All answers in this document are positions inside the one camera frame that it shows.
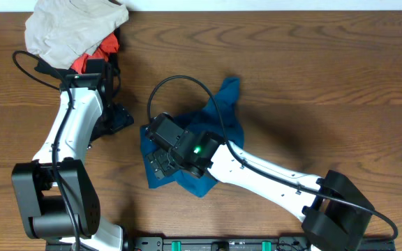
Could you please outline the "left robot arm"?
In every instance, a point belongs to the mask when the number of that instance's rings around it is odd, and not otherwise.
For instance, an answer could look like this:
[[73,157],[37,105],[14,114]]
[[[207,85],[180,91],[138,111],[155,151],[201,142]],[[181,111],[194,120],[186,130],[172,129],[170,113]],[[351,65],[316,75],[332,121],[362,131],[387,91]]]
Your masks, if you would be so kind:
[[46,250],[123,250],[124,231],[101,214],[84,167],[91,143],[133,124],[113,98],[114,68],[90,59],[83,74],[61,78],[60,106],[49,135],[29,162],[14,166],[11,180],[24,231]]

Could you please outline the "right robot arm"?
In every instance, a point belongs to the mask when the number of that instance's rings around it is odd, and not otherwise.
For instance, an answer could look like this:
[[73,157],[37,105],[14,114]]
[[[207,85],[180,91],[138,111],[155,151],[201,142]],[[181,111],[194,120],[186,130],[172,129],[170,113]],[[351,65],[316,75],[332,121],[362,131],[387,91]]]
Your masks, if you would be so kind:
[[358,250],[374,207],[345,175],[322,178],[282,168],[215,132],[192,132],[167,114],[146,129],[157,145],[147,158],[157,177],[176,171],[236,185],[278,204],[300,222],[313,250]]

